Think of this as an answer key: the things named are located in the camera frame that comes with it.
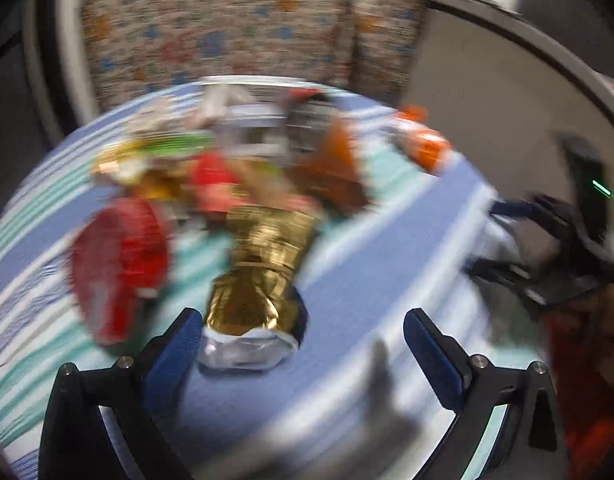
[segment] black device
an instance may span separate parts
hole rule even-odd
[[[559,134],[556,139],[574,203],[536,194],[529,200],[495,202],[489,212],[535,222],[559,242],[556,254],[534,268],[488,258],[476,258],[465,268],[472,278],[509,288],[533,317],[614,283],[614,254],[606,247],[612,192],[602,159],[583,137]]]
[[[164,335],[135,359],[102,370],[62,365],[42,428],[39,480],[128,480],[98,406],[109,406],[145,480],[190,480],[151,414],[170,407],[196,357],[202,317],[186,308]],[[407,344],[442,405],[456,419],[416,480],[460,480],[487,427],[493,407],[508,404],[484,475],[492,480],[561,480],[566,459],[547,368],[495,367],[469,357],[420,309],[405,317]]]
[[[442,406],[455,412],[440,444],[414,480],[459,480],[471,461],[495,406],[506,404],[480,479],[565,480],[567,451],[547,367],[494,366],[484,355],[468,356],[443,335],[420,308],[405,316],[407,345]]]
[[[56,375],[40,438],[39,480],[128,480],[98,406],[116,417],[145,480],[191,480],[150,414],[164,413],[196,358],[202,316],[184,309],[133,359],[80,371],[63,364]]]

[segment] chair backrest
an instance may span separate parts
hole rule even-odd
[[[209,75],[294,76],[390,101],[425,0],[82,0],[103,110]]]

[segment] candy wrapper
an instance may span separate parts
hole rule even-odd
[[[184,118],[183,126],[188,130],[209,128],[228,117],[229,107],[253,101],[253,97],[241,86],[225,83],[207,85],[200,106]]]
[[[100,184],[145,190],[148,186],[140,184],[150,172],[149,181],[158,180],[159,186],[162,180],[180,180],[177,176],[184,170],[184,162],[213,142],[213,136],[208,132],[143,134],[139,138],[105,146],[94,160],[91,173]],[[154,177],[154,171],[160,176]],[[154,198],[150,193],[141,196]]]
[[[171,97],[161,97],[145,105],[127,123],[127,136],[138,139],[154,132],[173,132],[183,130],[183,118],[174,112]]]
[[[72,245],[71,281],[84,323],[99,344],[126,341],[141,298],[165,283],[169,227],[154,203],[119,198]]]
[[[298,190],[353,215],[369,203],[351,131],[330,98],[300,89],[290,100],[285,132],[293,160],[286,171]]]
[[[317,220],[262,206],[232,210],[232,268],[213,282],[200,342],[209,368],[264,370],[298,349],[307,313],[293,286]]]
[[[420,107],[395,114],[389,123],[391,141],[409,160],[428,173],[439,174],[452,146],[440,133],[427,128],[425,120],[426,110]]]
[[[222,227],[232,209],[253,204],[322,218],[318,201],[299,194],[282,170],[265,158],[229,158],[218,149],[207,150],[196,157],[191,182],[197,209],[210,228]]]

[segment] blue striped tablecloth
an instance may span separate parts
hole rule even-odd
[[[384,140],[392,111],[332,90],[356,120],[358,149],[375,205],[324,226],[298,280],[310,315],[300,351],[266,374],[203,375],[194,369],[178,412],[159,421],[181,459],[203,479],[410,479],[446,431],[442,410],[402,337],[404,314],[423,307],[467,350],[525,367],[537,345],[493,335],[496,324],[460,273],[466,256],[497,246],[486,219],[493,190],[456,155],[441,178],[421,173]],[[184,112],[202,85],[150,94],[77,130],[24,180],[0,219],[0,443],[21,479],[37,477],[42,420],[56,369],[109,366],[115,357],[84,329],[65,268],[84,222],[112,195],[88,169],[155,95]],[[145,341],[185,306],[204,311],[211,280],[226,268],[227,235],[184,232],[170,285]],[[507,308],[503,318],[522,313]],[[500,421],[501,412],[496,412]],[[117,428],[106,418],[113,436]],[[466,478],[475,478],[487,445]],[[135,464],[119,455],[132,478]]]

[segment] blue gripper pad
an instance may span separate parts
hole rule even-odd
[[[440,404],[446,410],[461,412],[464,406],[462,378],[436,338],[421,322],[415,309],[405,315],[403,329],[405,341],[431,384]],[[436,336],[445,337],[437,329],[436,332]]]
[[[166,413],[171,408],[174,393],[198,353],[202,315],[190,308],[180,316],[183,314],[186,314],[186,319],[176,326],[177,319],[161,336],[158,342],[163,342],[164,346],[142,378],[142,407],[153,415]]]

